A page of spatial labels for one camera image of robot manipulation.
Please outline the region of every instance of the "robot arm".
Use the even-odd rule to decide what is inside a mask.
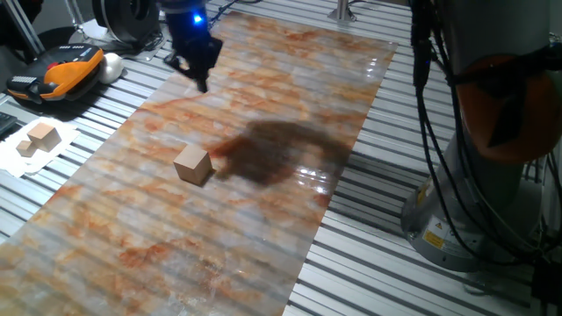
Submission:
[[[209,69],[216,64],[222,41],[209,33],[206,0],[160,0],[172,38],[172,53],[164,62],[194,80],[207,92]]]

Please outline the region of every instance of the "wooden cube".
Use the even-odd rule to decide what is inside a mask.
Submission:
[[[35,146],[32,141],[22,140],[19,142],[19,145],[16,147],[16,149],[22,157],[31,157],[33,156],[33,154],[35,154],[37,146]]]
[[[50,152],[61,142],[61,136],[56,129],[48,124],[39,123],[29,133],[29,139],[41,150]]]
[[[180,179],[201,185],[213,169],[211,157],[205,150],[188,145],[174,160],[177,175]]]

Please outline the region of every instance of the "black cable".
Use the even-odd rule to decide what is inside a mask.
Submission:
[[[530,262],[534,261],[536,259],[534,256],[532,256],[532,257],[530,256],[529,258],[524,258],[524,257],[519,258],[518,254],[513,254],[511,250],[505,249],[511,255],[513,255],[515,257],[518,257],[518,259],[516,261],[513,261],[513,262],[497,262],[497,261],[491,260],[491,259],[489,259],[487,257],[484,257],[483,255],[480,255],[479,253],[475,252],[470,247],[468,247],[468,245],[466,245],[465,241],[463,241],[462,237],[458,233],[458,230],[457,230],[457,228],[455,227],[455,225],[452,221],[449,210],[448,210],[447,205],[445,204],[445,201],[444,201],[444,198],[443,198],[443,192],[441,191],[441,185],[439,184],[439,179],[437,178],[435,169],[433,167],[433,162],[431,161],[431,155],[429,154],[429,144],[428,144],[427,134],[426,134],[426,130],[425,130],[426,127],[428,129],[429,137],[431,138],[431,140],[433,142],[433,145],[434,145],[434,147],[437,151],[437,155],[439,156],[441,166],[443,167],[443,169],[445,170],[445,173],[447,174],[447,177],[449,178],[449,182],[451,184],[451,187],[453,188],[455,198],[457,199],[457,201],[461,205],[461,208],[464,209],[465,214],[473,221],[473,223],[482,232],[486,233],[486,231],[484,230],[482,225],[465,209],[466,206],[464,205],[464,203],[462,203],[460,195],[458,194],[458,188],[457,188],[457,186],[454,182],[454,179],[452,178],[452,174],[450,173],[449,167],[447,166],[447,163],[444,160],[443,154],[441,153],[441,149],[439,148],[436,136],[433,133],[433,129],[431,128],[431,124],[429,123],[429,119],[428,119],[428,116],[427,116],[427,110],[425,108],[425,102],[423,100],[423,87],[416,88],[416,98],[417,98],[417,101],[418,101],[418,114],[420,116],[421,139],[423,141],[423,149],[424,149],[424,153],[425,153],[425,156],[426,156],[426,161],[428,163],[429,173],[431,174],[433,184],[436,188],[436,194],[437,194],[437,197],[439,198],[439,202],[440,202],[441,207],[443,209],[443,213],[445,215],[445,218],[447,219],[447,221],[450,225],[450,230],[453,232],[453,235],[457,239],[458,243],[469,254],[473,255],[476,259],[478,259],[482,262],[487,262],[487,263],[496,264],[496,265],[500,265],[500,266],[513,266],[513,265],[518,265],[518,264],[522,264],[522,263],[530,263]],[[493,238],[492,236],[487,235],[487,237],[489,239],[491,239],[493,242],[496,242],[495,238]]]
[[[228,10],[228,8],[230,8],[231,6],[233,6],[234,4],[259,4],[261,3],[263,0],[234,0],[229,2],[228,4],[225,5],[221,5],[219,7],[219,12],[217,12],[217,14],[209,19],[209,26],[213,27],[213,25],[219,21],[220,16],[222,16],[222,14]]]

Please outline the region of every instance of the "table surface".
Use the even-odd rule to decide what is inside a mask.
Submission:
[[[0,305],[283,312],[395,44],[242,14],[218,35],[209,93],[173,75],[0,246]],[[186,144],[213,158],[202,187],[174,170]]]

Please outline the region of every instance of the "metal pole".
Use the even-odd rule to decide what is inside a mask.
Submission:
[[[6,10],[10,14],[11,20],[14,22],[19,30],[19,33],[24,38],[25,43],[31,49],[35,58],[39,57],[45,52],[45,47],[37,37],[37,33],[33,30],[33,26],[29,23],[29,19],[25,12],[21,9],[19,2],[16,0],[3,0]]]
[[[337,9],[333,10],[328,17],[336,21],[355,22],[357,20],[357,18],[349,10],[349,0],[338,0]]]

